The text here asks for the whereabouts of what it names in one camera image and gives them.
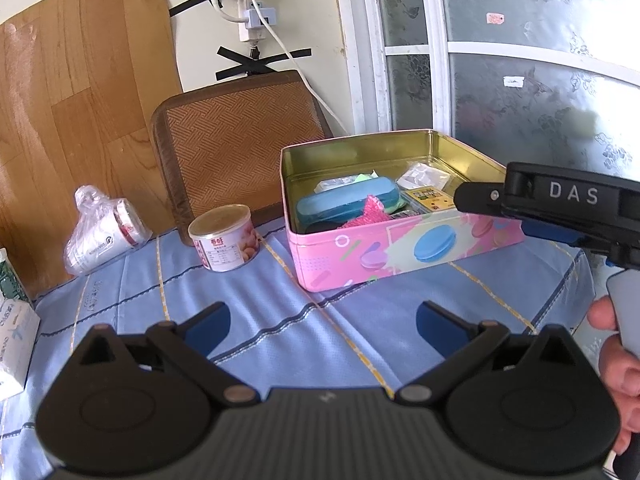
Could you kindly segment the person's right hand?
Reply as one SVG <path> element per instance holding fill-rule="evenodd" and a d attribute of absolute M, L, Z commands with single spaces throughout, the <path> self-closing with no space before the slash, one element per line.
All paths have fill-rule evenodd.
<path fill-rule="evenodd" d="M 620 433 L 613 446 L 616 455 L 622 455 L 630 445 L 631 437 L 640 428 L 640 375 L 639 360 L 622 345 L 617 318 L 609 296 L 597 299 L 587 314 L 589 324 L 596 330 L 609 330 L 609 336 L 600 350 L 599 370 L 602 382 L 608 388 L 620 413 Z"/>

